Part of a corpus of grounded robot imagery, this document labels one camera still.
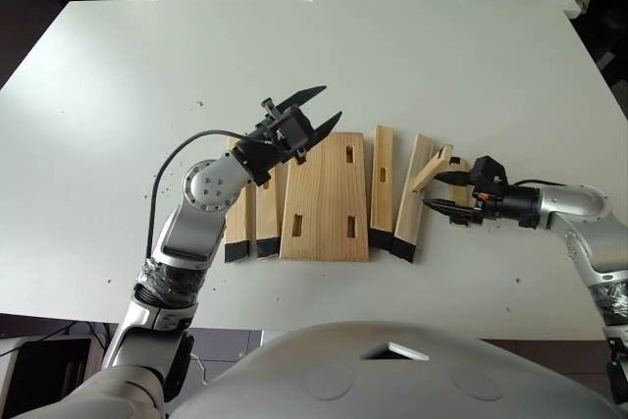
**wood grain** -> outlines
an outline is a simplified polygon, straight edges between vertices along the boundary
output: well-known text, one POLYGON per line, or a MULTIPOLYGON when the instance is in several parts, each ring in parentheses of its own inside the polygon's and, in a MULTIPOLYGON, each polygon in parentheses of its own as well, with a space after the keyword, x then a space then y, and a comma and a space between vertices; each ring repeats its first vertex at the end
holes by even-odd
POLYGON ((373 146, 371 180, 371 225, 375 230, 393 232, 393 140, 392 128, 377 125, 373 146))
POLYGON ((412 180, 412 191, 421 191, 425 188, 434 176, 449 164, 449 158, 452 152, 453 146, 451 144, 443 146, 439 153, 434 156, 412 180))
POLYGON ((288 166, 280 257, 368 261, 364 139, 334 132, 288 166))
POLYGON ((412 181, 421 172, 434 154, 436 144, 423 134, 417 134, 414 139, 410 163, 405 174, 405 184, 401 204, 396 218, 394 237, 416 246, 423 213, 423 191, 412 191, 412 181))
POLYGON ((257 240, 279 237, 281 234, 277 169, 271 169, 269 174, 271 179, 257 187, 255 201, 255 232, 257 240))
MULTIPOLYGON (((228 147, 233 149, 238 139, 229 137, 228 147)), ((249 200, 251 185, 247 185, 239 194, 239 198, 227 212, 225 228, 225 244, 251 240, 249 200)))

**black tape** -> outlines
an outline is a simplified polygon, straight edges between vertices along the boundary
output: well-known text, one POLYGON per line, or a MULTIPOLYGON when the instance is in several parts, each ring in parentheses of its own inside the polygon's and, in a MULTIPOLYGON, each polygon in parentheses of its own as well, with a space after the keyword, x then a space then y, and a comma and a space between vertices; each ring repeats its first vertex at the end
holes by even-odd
POLYGON ((393 245, 393 234, 388 231, 369 228, 369 246, 391 251, 393 245))
POLYGON ((412 263, 414 260, 415 250, 416 245, 406 242, 403 239, 399 239, 398 237, 392 238, 391 254, 399 259, 407 260, 412 263))
POLYGON ((264 259, 279 254, 279 247, 282 240, 278 237, 268 239, 257 239, 257 258, 264 259))
POLYGON ((248 257, 248 240, 225 244, 225 262, 235 262, 244 257, 248 257))

